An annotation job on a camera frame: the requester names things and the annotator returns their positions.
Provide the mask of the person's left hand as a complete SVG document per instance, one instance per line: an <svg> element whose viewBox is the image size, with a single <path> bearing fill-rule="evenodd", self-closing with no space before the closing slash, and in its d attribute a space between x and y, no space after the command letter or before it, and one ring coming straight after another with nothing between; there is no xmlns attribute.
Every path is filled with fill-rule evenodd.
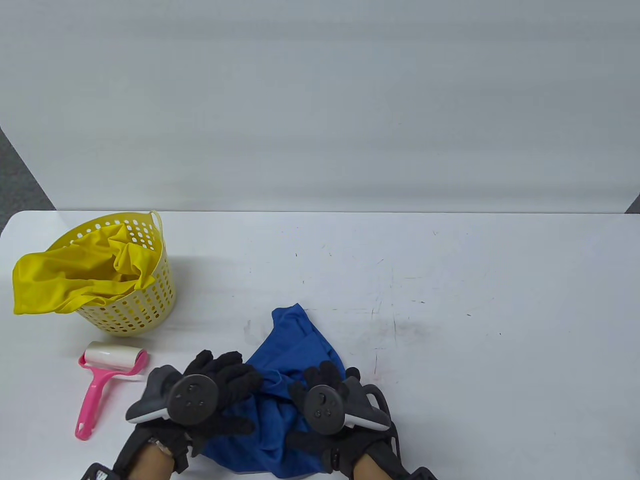
<svg viewBox="0 0 640 480"><path fill-rule="evenodd" d="M227 411L258 393L263 382L236 350L217 358L202 350L184 372L171 365L154 368L141 397L126 411L135 428L115 461L115 473L132 479L144 450L154 447L180 474L211 439L253 434L252 420Z"/></svg>

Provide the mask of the person's right hand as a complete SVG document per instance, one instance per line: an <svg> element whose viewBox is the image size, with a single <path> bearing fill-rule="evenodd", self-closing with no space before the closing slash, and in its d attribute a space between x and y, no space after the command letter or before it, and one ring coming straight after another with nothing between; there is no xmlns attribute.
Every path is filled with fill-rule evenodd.
<svg viewBox="0 0 640 480"><path fill-rule="evenodd" d="M355 478L355 467L364 457L392 479L408 477L397 428L377 386L362 384L354 367L342 375L330 361L306 369L303 377L290 386L289 395L308 430L286 435L288 448L318 457L327 473L349 479Z"/></svg>

